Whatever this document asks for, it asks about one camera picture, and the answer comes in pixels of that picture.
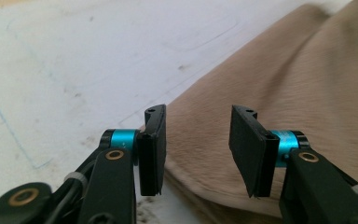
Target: black cable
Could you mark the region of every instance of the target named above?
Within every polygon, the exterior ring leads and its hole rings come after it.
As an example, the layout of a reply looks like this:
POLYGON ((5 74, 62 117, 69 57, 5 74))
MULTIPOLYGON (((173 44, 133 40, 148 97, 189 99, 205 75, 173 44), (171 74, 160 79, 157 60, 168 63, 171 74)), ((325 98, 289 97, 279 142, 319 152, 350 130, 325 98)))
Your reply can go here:
POLYGON ((91 161, 80 170, 80 173, 84 175, 88 180, 90 180, 90 171, 94 168, 94 165, 95 161, 91 161))
POLYGON ((45 224, 56 224, 60 223, 60 218, 70 210, 72 205, 80 197, 82 185, 80 181, 75 180, 71 188, 65 194, 63 199, 57 204, 57 207, 52 212, 51 216, 45 222, 45 224))
POLYGON ((62 201, 62 199, 71 189, 74 182, 75 182, 74 179, 67 179, 65 180, 65 182, 63 182, 63 184, 53 194, 54 204, 58 204, 60 201, 62 201))

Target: brown cloth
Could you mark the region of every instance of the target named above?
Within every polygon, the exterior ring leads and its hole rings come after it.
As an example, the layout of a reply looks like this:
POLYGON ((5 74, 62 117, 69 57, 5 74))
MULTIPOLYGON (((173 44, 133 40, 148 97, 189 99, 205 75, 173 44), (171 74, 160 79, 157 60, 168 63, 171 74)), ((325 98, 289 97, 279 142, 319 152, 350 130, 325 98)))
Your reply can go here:
POLYGON ((228 148, 232 105, 256 110, 267 130, 302 131, 358 180, 358 0, 334 16, 296 9, 168 106, 172 182, 214 222, 280 223, 285 170, 276 169, 270 198, 248 197, 228 148))

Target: pen mark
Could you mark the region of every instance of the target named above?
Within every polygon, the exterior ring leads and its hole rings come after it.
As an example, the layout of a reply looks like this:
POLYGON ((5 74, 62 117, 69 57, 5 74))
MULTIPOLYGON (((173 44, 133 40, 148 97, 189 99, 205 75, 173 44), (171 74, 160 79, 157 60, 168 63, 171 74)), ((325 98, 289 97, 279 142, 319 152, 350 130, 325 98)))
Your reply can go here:
POLYGON ((46 162, 44 162, 44 163, 42 163, 40 165, 35 164, 34 160, 27 153, 27 151, 25 150, 25 147, 22 145, 20 139, 17 137, 16 133, 13 131, 13 129, 11 128, 10 124, 7 122, 7 119, 5 118, 5 115, 3 114, 1 108, 0 108, 0 118, 4 122, 5 126, 7 127, 7 130, 9 131, 10 135, 12 136, 14 141, 16 142, 16 145, 22 151, 22 153, 24 154, 24 156, 27 159, 27 161, 32 164, 34 169, 42 168, 43 166, 47 165, 51 161, 51 159, 50 159, 50 160, 48 160, 48 161, 46 161, 46 162))

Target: blue cylindrical joint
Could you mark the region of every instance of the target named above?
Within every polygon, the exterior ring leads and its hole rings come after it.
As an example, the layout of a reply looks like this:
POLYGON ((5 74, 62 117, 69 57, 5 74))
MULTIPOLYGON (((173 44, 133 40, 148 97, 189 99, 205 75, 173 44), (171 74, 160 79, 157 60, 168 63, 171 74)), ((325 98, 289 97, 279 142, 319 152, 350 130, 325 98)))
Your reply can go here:
POLYGON ((120 147, 132 151, 136 132, 135 129, 115 129, 110 147, 120 147))
POLYGON ((286 167, 286 161, 289 153, 293 148, 299 148, 296 136, 291 131, 286 130, 270 130, 273 134, 280 138, 278 158, 275 167, 286 167))

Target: white table surface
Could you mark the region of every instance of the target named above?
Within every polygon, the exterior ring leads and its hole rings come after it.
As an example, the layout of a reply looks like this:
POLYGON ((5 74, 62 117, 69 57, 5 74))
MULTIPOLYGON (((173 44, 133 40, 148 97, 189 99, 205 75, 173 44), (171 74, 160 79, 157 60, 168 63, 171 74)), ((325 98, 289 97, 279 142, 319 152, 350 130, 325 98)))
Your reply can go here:
MULTIPOLYGON (((335 12, 349 1, 313 2, 335 12)), ((304 3, 0 1, 0 195, 34 181, 56 189, 104 130, 139 128, 146 108, 304 3)), ((149 223, 200 222, 168 187, 148 210, 149 223)))

